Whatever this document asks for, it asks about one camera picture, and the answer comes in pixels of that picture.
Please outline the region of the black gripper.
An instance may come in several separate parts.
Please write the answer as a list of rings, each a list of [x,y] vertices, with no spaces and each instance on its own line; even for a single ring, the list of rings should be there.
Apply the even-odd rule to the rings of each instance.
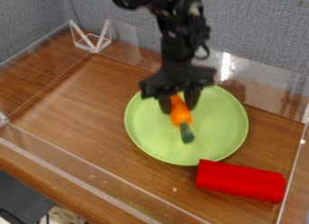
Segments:
[[[170,95],[184,91],[185,102],[194,110],[200,101],[202,88],[216,84],[217,70],[210,67],[189,65],[188,67],[163,66],[149,78],[139,82],[142,98],[158,98],[161,110],[172,112]]]

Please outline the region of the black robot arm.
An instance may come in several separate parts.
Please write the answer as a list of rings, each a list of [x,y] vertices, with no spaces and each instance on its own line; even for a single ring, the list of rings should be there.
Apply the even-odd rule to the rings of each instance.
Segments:
[[[182,92],[190,109],[198,104],[204,88],[216,84],[217,70],[192,63],[196,52],[210,54],[206,41],[210,27],[202,0],[113,0],[127,10],[145,8],[155,16],[161,37],[162,66],[139,82],[143,98],[155,98],[163,113],[172,112],[172,96]]]

